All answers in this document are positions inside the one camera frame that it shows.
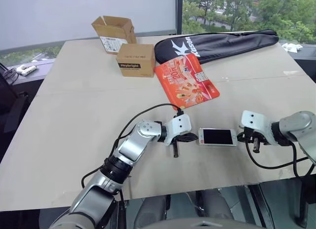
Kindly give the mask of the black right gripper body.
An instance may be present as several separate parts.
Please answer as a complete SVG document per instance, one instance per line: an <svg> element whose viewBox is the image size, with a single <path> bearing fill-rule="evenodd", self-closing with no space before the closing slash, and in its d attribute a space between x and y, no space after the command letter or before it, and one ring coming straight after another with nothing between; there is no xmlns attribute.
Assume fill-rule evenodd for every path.
<svg viewBox="0 0 316 229"><path fill-rule="evenodd" d="M255 132L253 129L244 129L243 131L243 140L246 145L246 150L250 153L249 144L253 145L252 151L254 153L260 152L260 145L267 145L267 139L260 133Z"/></svg>

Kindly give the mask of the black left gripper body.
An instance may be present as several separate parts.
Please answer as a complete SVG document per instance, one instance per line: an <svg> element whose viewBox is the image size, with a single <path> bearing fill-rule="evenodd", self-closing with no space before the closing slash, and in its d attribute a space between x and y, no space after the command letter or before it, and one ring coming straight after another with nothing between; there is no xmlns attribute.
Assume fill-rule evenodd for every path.
<svg viewBox="0 0 316 229"><path fill-rule="evenodd" d="M186 142L186 141L187 141L187 134L178 135L172 139L173 157L179 157L178 142Z"/></svg>

